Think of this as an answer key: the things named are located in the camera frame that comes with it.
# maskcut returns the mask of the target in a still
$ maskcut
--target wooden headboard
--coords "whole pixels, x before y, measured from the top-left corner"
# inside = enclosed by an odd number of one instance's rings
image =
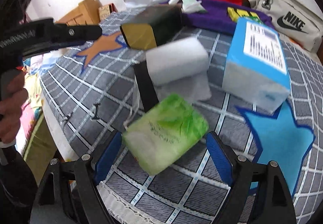
[[[72,25],[97,25],[100,23],[98,8],[100,3],[95,0],[84,0],[78,7],[70,11],[56,23]]]

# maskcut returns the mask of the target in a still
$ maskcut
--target orange star pattern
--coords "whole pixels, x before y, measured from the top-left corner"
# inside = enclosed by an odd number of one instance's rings
[[[116,32],[111,35],[102,35],[98,40],[96,40],[92,46],[78,52],[76,57],[85,57],[83,63],[83,70],[88,66],[88,64],[102,52],[109,52],[117,49],[124,48],[125,45],[117,42],[117,37],[121,35],[121,32]]]

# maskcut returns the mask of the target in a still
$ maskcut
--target human hand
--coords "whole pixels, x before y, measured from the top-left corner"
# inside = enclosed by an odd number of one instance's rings
[[[0,102],[0,114],[3,115],[0,121],[0,139],[3,143],[11,143],[19,131],[21,106],[28,98],[28,92],[23,88],[24,84],[25,74],[21,72],[7,87],[12,96]]]

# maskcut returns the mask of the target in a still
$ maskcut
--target nike swoosh logo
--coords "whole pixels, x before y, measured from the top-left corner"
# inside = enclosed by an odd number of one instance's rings
[[[299,29],[297,29],[297,28],[293,27],[293,26],[290,26],[290,25],[285,24],[285,23],[283,22],[283,16],[277,19],[277,24],[278,24],[280,27],[282,27],[282,28],[286,28],[286,29],[290,29],[290,30],[294,30],[294,31],[298,31],[298,32],[302,32],[302,33],[308,34],[308,33],[304,32],[304,31],[302,31],[302,30],[299,30]]]

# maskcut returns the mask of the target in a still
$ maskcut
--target white label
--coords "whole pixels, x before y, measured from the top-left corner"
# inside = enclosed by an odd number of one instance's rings
[[[243,52],[287,74],[278,35],[269,29],[247,22]]]

